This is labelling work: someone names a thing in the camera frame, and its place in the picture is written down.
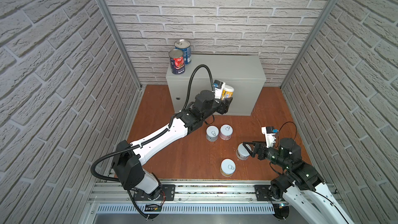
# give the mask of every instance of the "gray metal cabinet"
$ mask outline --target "gray metal cabinet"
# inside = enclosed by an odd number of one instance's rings
[[[174,112],[184,106],[188,82],[193,70],[200,64],[210,68],[213,80],[218,79],[234,88],[233,100],[227,115],[250,116],[258,95],[266,82],[258,56],[230,55],[192,55],[191,64],[181,75],[175,75],[169,67],[166,74],[167,84],[172,97]],[[189,102],[202,90],[211,90],[207,70],[200,68],[193,79]]]

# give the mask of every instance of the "tall tin can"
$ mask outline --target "tall tin can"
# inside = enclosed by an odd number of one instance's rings
[[[191,43],[185,39],[180,39],[174,43],[176,49],[182,50],[184,53],[184,64],[191,63]]]
[[[180,75],[185,72],[185,64],[182,50],[175,49],[169,51],[170,67],[172,73]]]

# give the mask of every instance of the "metal bracket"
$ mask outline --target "metal bracket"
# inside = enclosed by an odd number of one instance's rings
[[[270,197],[269,185],[255,185],[256,197],[258,202],[273,201]]]
[[[174,201],[174,194],[175,194],[176,186],[174,184],[163,184],[162,191],[166,196],[166,201]],[[138,189],[134,196],[135,201],[148,201],[149,195],[145,193],[143,190]]]

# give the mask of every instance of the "brown wooden floor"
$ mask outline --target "brown wooden floor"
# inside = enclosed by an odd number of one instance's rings
[[[169,89],[164,85],[148,85],[140,107],[131,127],[128,142],[149,135],[170,121],[174,113]],[[204,124],[190,135],[179,139],[156,155],[143,167],[161,179],[231,179],[231,180],[272,180],[278,175],[271,170],[269,162],[249,157],[240,160],[236,157],[236,148],[241,142],[265,141],[261,127],[280,128],[286,121],[293,121],[286,101],[278,87],[263,87],[251,116],[215,116],[213,125],[220,128],[223,124],[232,126],[234,132],[230,140],[209,142],[206,139]],[[295,127],[286,124],[280,138],[293,137]],[[297,134],[296,142],[302,149],[303,160],[311,163],[308,154]],[[229,158],[236,164],[231,177],[220,173],[222,160]]]

